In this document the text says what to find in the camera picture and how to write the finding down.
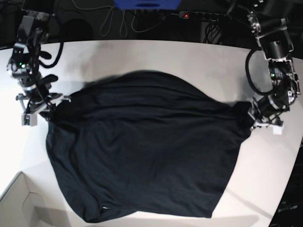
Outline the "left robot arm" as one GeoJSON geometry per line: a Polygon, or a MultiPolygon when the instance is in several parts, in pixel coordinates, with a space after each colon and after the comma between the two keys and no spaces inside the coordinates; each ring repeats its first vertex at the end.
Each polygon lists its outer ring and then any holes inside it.
{"type": "Polygon", "coordinates": [[[251,129],[262,127],[283,127],[280,115],[288,112],[300,95],[300,84],[294,69],[292,52],[294,45],[287,28],[287,17],[301,0],[231,0],[227,14],[240,8],[247,12],[257,48],[251,49],[245,60],[245,71],[252,90],[261,99],[251,99],[248,110],[253,124],[251,129]],[[256,51],[262,51],[267,61],[272,89],[260,91],[254,85],[249,61],[256,51]]]}

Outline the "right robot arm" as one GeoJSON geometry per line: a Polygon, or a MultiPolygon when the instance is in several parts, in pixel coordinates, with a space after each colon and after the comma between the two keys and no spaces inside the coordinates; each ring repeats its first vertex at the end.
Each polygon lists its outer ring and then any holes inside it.
{"type": "Polygon", "coordinates": [[[38,115],[49,120],[61,101],[70,101],[68,96],[51,93],[52,83],[58,80],[54,74],[43,77],[40,67],[51,69],[55,67],[61,57],[64,41],[60,41],[57,56],[52,64],[46,65],[41,59],[50,60],[51,54],[43,51],[41,45],[49,36],[49,21],[53,14],[27,10],[22,17],[17,31],[17,39],[13,45],[12,55],[7,64],[7,73],[22,88],[23,92],[16,96],[20,102],[24,125],[31,125],[38,115]]]}

